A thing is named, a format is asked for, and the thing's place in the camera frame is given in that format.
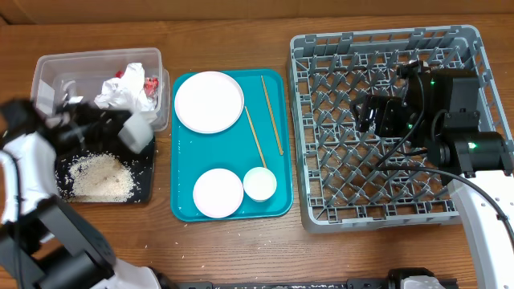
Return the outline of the white rice pile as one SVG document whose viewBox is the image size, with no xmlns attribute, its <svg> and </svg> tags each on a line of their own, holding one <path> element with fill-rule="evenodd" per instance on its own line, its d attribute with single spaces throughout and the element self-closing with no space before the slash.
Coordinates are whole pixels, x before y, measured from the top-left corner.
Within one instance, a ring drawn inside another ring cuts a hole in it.
<svg viewBox="0 0 514 289">
<path fill-rule="evenodd" d="M 62 163 L 56 178 L 66 201 L 121 203 L 141 190 L 131 169 L 111 153 L 88 153 Z"/>
</svg>

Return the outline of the grey bowl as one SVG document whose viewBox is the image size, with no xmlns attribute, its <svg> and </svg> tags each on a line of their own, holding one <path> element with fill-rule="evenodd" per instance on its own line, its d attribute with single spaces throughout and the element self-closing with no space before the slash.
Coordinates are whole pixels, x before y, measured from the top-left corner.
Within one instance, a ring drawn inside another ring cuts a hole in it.
<svg viewBox="0 0 514 289">
<path fill-rule="evenodd" d="M 136 113 L 123 123 L 117 135 L 128 149 L 139 154 L 153 139 L 153 129 L 140 113 Z"/>
</svg>

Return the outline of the white napkin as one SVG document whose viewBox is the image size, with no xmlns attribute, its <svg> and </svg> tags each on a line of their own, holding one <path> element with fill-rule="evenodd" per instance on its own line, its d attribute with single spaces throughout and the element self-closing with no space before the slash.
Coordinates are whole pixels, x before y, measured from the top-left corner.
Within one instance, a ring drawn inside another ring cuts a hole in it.
<svg viewBox="0 0 514 289">
<path fill-rule="evenodd" d="M 144 91 L 145 69 L 141 63 L 129 63 L 121 78 L 111 78 L 102 84 L 101 92 L 94 99 L 98 108 L 129 110 L 141 113 L 152 123 L 157 119 L 155 112 L 158 90 L 155 98 L 148 98 Z"/>
</svg>

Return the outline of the large white plate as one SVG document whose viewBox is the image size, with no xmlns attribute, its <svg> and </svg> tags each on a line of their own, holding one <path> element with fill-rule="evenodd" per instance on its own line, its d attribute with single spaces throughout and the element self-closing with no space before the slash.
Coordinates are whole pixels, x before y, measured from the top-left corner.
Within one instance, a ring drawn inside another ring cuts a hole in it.
<svg viewBox="0 0 514 289">
<path fill-rule="evenodd" d="M 204 71 L 186 79 L 177 89 L 173 108 L 189 130 L 215 134 L 231 127 L 241 116 L 243 90 L 228 74 Z"/>
</svg>

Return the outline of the small white cup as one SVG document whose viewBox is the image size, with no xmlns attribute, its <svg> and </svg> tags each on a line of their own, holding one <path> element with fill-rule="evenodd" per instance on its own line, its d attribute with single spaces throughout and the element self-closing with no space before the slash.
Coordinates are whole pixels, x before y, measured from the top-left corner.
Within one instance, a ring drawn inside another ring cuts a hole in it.
<svg viewBox="0 0 514 289">
<path fill-rule="evenodd" d="M 267 201 L 277 189 L 277 180 L 270 169 L 255 167 L 245 174 L 243 189 L 246 195 L 254 201 Z"/>
</svg>

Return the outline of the small pink plate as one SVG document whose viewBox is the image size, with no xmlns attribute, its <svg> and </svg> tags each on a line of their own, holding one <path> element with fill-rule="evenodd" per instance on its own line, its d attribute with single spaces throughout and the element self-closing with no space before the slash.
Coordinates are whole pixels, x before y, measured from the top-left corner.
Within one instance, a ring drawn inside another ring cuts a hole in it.
<svg viewBox="0 0 514 289">
<path fill-rule="evenodd" d="M 228 169 L 208 170 L 194 184 L 194 204 L 209 218 L 230 216 L 241 206 L 243 197 L 243 183 Z"/>
</svg>

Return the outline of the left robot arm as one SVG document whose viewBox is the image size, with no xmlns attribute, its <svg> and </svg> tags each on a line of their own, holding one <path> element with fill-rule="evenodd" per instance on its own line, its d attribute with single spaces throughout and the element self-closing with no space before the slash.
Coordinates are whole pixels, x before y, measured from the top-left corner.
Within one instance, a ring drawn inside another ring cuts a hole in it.
<svg viewBox="0 0 514 289">
<path fill-rule="evenodd" d="M 117 258 L 102 233 L 60 197 L 55 178 L 58 154 L 109 140 L 138 154 L 153 129 L 129 110 L 72 104 L 58 111 L 71 119 L 51 127 L 29 99 L 1 105 L 2 268 L 20 288 L 175 288 L 156 269 Z"/>
</svg>

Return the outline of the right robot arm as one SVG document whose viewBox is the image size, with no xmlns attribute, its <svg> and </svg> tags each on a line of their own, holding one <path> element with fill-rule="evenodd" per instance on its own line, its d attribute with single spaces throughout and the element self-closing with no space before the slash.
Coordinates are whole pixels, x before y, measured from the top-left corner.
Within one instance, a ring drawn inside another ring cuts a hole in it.
<svg viewBox="0 0 514 289">
<path fill-rule="evenodd" d="M 513 286 L 513 155 L 503 136 L 482 131 L 480 82 L 465 68 L 415 61 L 397 69 L 403 97 L 365 94 L 350 108 L 357 130 L 424 148 L 430 167 L 387 165 L 381 171 L 437 173 L 459 212 L 481 288 Z"/>
</svg>

